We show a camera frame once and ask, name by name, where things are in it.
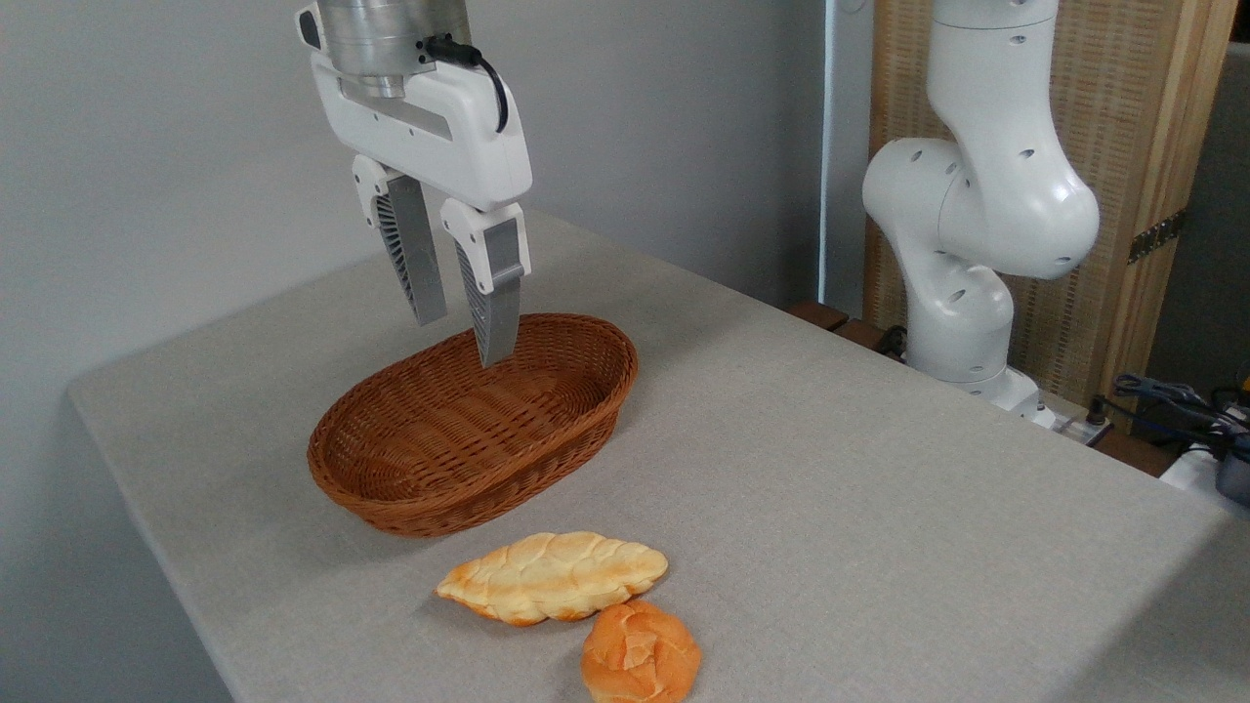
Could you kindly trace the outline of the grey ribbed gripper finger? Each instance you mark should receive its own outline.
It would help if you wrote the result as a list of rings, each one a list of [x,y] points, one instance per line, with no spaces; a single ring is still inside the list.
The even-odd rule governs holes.
[[[352,161],[352,175],[362,216],[368,226],[381,235],[418,323],[426,325],[446,316],[438,251],[421,184],[361,154]]]
[[[446,200],[440,216],[456,241],[481,365],[492,367],[518,343],[520,281],[532,271],[522,208],[514,203],[478,211]]]

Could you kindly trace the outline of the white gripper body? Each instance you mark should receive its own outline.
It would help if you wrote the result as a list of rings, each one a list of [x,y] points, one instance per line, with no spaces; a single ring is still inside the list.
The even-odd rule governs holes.
[[[532,184],[512,93],[472,49],[462,4],[310,4],[296,26],[332,133],[480,211]]]

